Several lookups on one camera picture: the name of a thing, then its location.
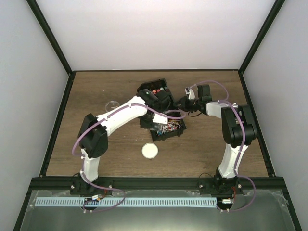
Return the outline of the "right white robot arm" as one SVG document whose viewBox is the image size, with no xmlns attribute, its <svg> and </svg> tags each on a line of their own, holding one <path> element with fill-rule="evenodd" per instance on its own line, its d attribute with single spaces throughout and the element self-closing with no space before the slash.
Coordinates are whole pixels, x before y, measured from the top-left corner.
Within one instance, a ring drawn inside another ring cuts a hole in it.
<svg viewBox="0 0 308 231">
<path fill-rule="evenodd" d="M 187 112 L 197 112 L 221 119 L 222 135 L 226 143 L 223 159 L 213 177 L 214 189 L 220 194 L 232 190 L 240 177 L 238 168 L 242 157 L 257 138 L 257 128 L 248 105 L 240 106 L 227 99 L 213 101 L 208 84 L 198 85 L 195 96 L 192 87 L 185 88 L 186 95 L 176 105 Z"/>
</svg>

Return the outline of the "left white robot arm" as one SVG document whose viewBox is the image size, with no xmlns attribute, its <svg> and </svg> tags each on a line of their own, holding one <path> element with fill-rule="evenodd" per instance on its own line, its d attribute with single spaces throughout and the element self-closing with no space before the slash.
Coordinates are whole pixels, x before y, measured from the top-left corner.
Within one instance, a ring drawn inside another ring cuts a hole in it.
<svg viewBox="0 0 308 231">
<path fill-rule="evenodd" d="M 120 127 L 138 118 L 140 127 L 160 130 L 167 125 L 172 114 L 177 113 L 172 97 L 164 89 L 152 93 L 148 89 L 137 92 L 123 105 L 101 115 L 88 114 L 84 117 L 72 155 L 80 149 L 81 169 L 72 182 L 72 191 L 77 194 L 94 194 L 97 190 L 108 190 L 108 186 L 98 186 L 100 158 L 108 150 L 109 137 Z"/>
</svg>

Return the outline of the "black three-compartment candy bin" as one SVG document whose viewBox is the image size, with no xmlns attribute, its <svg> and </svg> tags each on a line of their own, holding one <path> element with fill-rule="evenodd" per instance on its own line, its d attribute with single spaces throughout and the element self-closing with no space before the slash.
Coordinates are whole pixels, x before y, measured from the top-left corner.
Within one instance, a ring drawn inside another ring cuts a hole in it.
<svg viewBox="0 0 308 231">
<path fill-rule="evenodd" d="M 172 118 L 168 119 L 168 124 L 163 131 L 152 131 L 150 134 L 153 141 L 164 141 L 165 139 L 181 136 L 186 129 L 183 119 L 179 119 L 180 112 L 177 111 L 175 106 L 175 100 L 171 93 L 171 90 L 167 86 L 167 82 L 164 78 L 142 83 L 137 91 L 147 89 L 153 93 L 157 98 L 163 98 L 163 109 L 159 112 L 164 113 Z"/>
</svg>

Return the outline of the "metal scoop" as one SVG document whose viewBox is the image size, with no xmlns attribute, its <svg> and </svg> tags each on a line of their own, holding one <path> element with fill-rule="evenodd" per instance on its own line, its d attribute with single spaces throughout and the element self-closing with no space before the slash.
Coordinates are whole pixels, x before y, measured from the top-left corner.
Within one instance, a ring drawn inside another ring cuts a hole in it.
<svg viewBox="0 0 308 231">
<path fill-rule="evenodd" d="M 165 126 L 166 126 L 166 124 L 153 122 L 150 130 L 152 130 L 152 131 L 163 131 L 165 129 Z"/>
</svg>

